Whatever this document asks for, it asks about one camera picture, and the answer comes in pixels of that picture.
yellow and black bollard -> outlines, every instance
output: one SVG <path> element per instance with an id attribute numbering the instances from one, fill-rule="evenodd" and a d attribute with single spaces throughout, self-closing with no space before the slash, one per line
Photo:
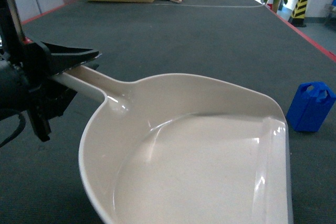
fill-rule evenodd
<path id="1" fill-rule="evenodd" d="M 306 27 L 303 21 L 306 14 L 307 2 L 308 0 L 298 0 L 292 14 L 290 15 L 288 22 L 295 27 Z"/>

dustpan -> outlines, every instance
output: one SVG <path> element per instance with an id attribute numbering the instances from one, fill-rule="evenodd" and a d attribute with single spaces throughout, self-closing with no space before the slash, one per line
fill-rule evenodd
<path id="1" fill-rule="evenodd" d="M 270 97 L 192 74 L 55 77 L 102 102 L 83 185 L 105 223 L 292 223 L 287 124 Z"/>

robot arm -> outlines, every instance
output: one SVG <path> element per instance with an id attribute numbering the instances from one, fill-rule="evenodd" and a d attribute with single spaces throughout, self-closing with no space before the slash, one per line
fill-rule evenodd
<path id="1" fill-rule="evenodd" d="M 96 59 L 100 52 L 27 38 L 15 0 L 0 0 L 0 36 L 0 121 L 27 110 L 35 134 L 47 141 L 48 120 L 63 115 L 76 95 L 49 77 Z"/>

white dustpan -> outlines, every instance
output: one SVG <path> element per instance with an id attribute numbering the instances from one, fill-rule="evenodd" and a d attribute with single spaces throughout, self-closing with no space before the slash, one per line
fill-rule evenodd
<path id="1" fill-rule="evenodd" d="M 55 77 L 102 101 L 83 133 L 84 187 L 105 223 L 291 223 L 288 134 L 266 95 L 190 74 Z"/>

blue plastic container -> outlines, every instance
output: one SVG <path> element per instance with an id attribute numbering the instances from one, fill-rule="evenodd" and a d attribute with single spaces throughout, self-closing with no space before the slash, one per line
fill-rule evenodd
<path id="1" fill-rule="evenodd" d="M 294 96 L 287 119 L 295 131 L 316 132 L 335 100 L 336 95 L 325 83 L 303 83 Z"/>

